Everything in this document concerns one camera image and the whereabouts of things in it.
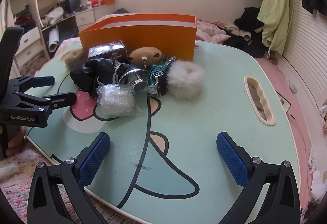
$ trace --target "human hand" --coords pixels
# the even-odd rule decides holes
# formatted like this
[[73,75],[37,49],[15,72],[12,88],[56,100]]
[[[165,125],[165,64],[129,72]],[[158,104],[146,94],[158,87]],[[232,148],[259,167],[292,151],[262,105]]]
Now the human hand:
[[[2,126],[0,125],[0,134],[2,134]],[[8,149],[6,150],[6,155],[8,157],[13,156],[22,151],[24,147],[24,133],[25,127],[19,126],[19,129],[16,131],[15,136],[9,140]]]

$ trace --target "green towel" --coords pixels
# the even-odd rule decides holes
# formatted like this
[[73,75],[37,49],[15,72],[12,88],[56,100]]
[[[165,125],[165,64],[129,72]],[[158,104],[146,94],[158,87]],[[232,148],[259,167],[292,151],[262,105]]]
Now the green towel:
[[282,54],[290,18],[290,0],[263,0],[258,20],[264,23],[262,42]]

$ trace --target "pink rug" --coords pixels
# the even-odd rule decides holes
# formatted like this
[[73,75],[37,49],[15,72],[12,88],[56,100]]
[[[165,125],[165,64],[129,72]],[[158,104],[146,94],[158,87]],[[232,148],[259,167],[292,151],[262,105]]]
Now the pink rug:
[[[9,204],[24,223],[27,223],[27,201],[32,177],[36,165],[41,161],[50,165],[48,160],[30,143],[24,147],[22,153],[0,161],[0,167],[4,167],[7,164],[16,164],[19,167],[19,173],[0,181],[0,187]],[[59,185],[59,190],[72,220],[75,223],[80,223],[63,185]],[[109,224],[138,224],[138,222],[110,209],[96,199],[90,198]]]
[[299,156],[299,163],[301,168],[301,187],[299,191],[300,205],[302,208],[305,209],[310,199],[312,175],[309,174],[310,169],[308,167],[311,142],[309,138],[308,128],[305,124],[305,118],[302,112],[302,108],[300,106],[300,103],[298,102],[296,95],[293,94],[289,89],[289,86],[286,82],[286,78],[279,70],[279,68],[276,65],[270,63],[265,58],[258,58],[256,60],[266,73],[274,89],[284,98],[286,98],[291,104],[291,107],[287,113],[287,117],[291,125]]

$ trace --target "brown plush toy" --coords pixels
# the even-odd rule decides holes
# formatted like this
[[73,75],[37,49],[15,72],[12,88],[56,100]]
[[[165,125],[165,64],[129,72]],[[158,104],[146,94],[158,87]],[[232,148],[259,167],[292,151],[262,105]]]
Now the brown plush toy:
[[61,59],[65,62],[66,68],[70,70],[73,63],[87,59],[88,54],[89,51],[83,48],[74,49],[63,55]]
[[144,69],[150,68],[154,64],[158,64],[161,60],[162,52],[154,47],[143,47],[134,50],[128,57],[131,64]]

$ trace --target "blue gripper pad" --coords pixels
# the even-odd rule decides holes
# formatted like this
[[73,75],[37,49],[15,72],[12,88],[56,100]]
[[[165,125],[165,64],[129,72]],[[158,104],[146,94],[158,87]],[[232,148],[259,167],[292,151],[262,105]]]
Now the blue gripper pad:
[[32,87],[48,87],[53,86],[55,81],[53,76],[33,77],[31,79],[31,85]]
[[236,184],[245,188],[250,181],[248,169],[235,149],[228,142],[224,133],[220,133],[217,136],[217,149]]
[[102,161],[109,152],[110,137],[103,133],[99,142],[90,151],[85,161],[80,167],[78,175],[78,184],[84,188],[92,183],[96,172],[98,171]]

